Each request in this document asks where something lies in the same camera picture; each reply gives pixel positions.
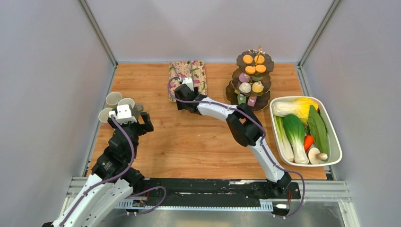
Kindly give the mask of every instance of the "wooden table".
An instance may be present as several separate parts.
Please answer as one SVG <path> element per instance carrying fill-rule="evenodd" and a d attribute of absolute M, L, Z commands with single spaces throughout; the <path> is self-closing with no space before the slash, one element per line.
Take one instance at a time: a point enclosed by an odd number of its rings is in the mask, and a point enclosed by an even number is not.
<path fill-rule="evenodd" d="M 206 64 L 210 98 L 229 104 L 225 88 L 235 69 L 235 64 Z M 155 128 L 140 136 L 133 167 L 145 177 L 265 179 L 256 158 L 249 149 L 237 144 L 227 123 L 177 110 L 176 104 L 167 98 L 168 72 L 168 64 L 118 66 L 112 91 L 144 105 Z M 302 95 L 294 65 L 276 64 L 270 75 L 272 99 Z M 267 107 L 256 115 L 266 129 L 269 147 L 284 168 L 300 172 L 305 179 L 326 179 L 323 167 L 285 165 L 274 140 L 270 109 Z M 112 129 L 100 128 L 90 169 L 107 147 L 112 133 Z"/>

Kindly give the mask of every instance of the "folded cloth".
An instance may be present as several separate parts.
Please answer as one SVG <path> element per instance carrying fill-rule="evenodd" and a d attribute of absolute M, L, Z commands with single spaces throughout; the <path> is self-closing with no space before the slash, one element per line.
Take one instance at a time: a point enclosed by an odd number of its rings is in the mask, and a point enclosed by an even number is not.
<path fill-rule="evenodd" d="M 193 86 L 198 88 L 199 94 L 208 95 L 206 86 L 206 72 L 204 61 L 174 61 L 170 63 L 170 77 L 191 77 Z M 174 94 L 174 90 L 180 85 L 178 80 L 173 80 L 168 88 Z M 170 101 L 175 102 L 173 98 L 168 97 Z"/>

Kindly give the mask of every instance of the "carrot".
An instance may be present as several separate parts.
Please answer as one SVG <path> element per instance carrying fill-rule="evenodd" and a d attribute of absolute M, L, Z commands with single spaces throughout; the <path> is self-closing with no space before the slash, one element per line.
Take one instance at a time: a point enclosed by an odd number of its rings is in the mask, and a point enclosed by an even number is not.
<path fill-rule="evenodd" d="M 305 152 L 307 152 L 309 150 L 309 148 L 312 146 L 313 142 L 314 142 L 314 139 L 311 135 L 305 136 L 305 139 L 304 139 Z"/>

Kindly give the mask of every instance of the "white plastic bin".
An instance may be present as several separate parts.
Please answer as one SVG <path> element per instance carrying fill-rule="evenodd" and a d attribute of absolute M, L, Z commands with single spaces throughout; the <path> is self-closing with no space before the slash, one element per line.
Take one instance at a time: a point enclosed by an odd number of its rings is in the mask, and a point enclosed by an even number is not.
<path fill-rule="evenodd" d="M 341 151 L 341 146 L 340 143 L 338 141 L 336 132 L 333 128 L 333 125 L 330 121 L 330 117 L 326 112 L 326 108 L 324 108 L 324 105 L 321 101 L 319 101 L 316 98 L 313 97 L 307 97 L 310 98 L 312 100 L 314 100 L 318 105 L 319 105 L 319 109 L 320 109 L 320 115 L 323 118 L 324 123 L 326 124 L 327 127 L 327 135 L 329 137 L 329 147 L 330 147 L 330 154 L 329 154 L 329 158 L 327 160 L 325 160 L 324 162 L 322 161 L 321 164 L 317 164 L 317 165 L 312 165 L 312 164 L 298 164 L 298 163 L 294 163 L 294 162 L 290 162 L 288 161 L 285 156 L 283 155 L 282 152 L 282 147 L 280 146 L 279 143 L 279 138 L 277 135 L 277 128 L 276 128 L 276 124 L 274 122 L 274 115 L 273 115 L 273 111 L 272 111 L 272 105 L 275 102 L 292 102 L 294 100 L 296 100 L 297 98 L 301 98 L 301 97 L 305 97 L 305 96 L 286 96 L 286 97 L 279 97 L 279 98 L 275 98 L 270 102 L 270 116 L 271 116 L 271 124 L 273 125 L 273 134 L 274 134 L 274 138 L 276 140 L 276 145 L 277 148 L 279 150 L 279 154 L 280 154 L 280 158 L 281 160 L 283 160 L 285 163 L 287 163 L 288 165 L 292 165 L 292 166 L 304 166 L 304 167 L 316 167 L 316 166 L 330 166 L 330 165 L 334 165 L 338 162 L 340 162 L 340 160 L 342 159 L 342 151 Z"/>

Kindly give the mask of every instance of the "gray wall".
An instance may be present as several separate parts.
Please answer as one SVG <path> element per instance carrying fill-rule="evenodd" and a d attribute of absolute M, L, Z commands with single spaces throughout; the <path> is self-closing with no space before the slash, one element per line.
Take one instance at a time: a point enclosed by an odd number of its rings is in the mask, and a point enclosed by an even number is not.
<path fill-rule="evenodd" d="M 332 0 L 88 0 L 118 61 L 299 61 Z"/>
<path fill-rule="evenodd" d="M 343 150 L 361 226 L 399 226 L 401 1 L 344 0 L 305 68 Z"/>
<path fill-rule="evenodd" d="M 113 68 L 75 0 L 0 7 L 0 226 L 58 217 Z"/>

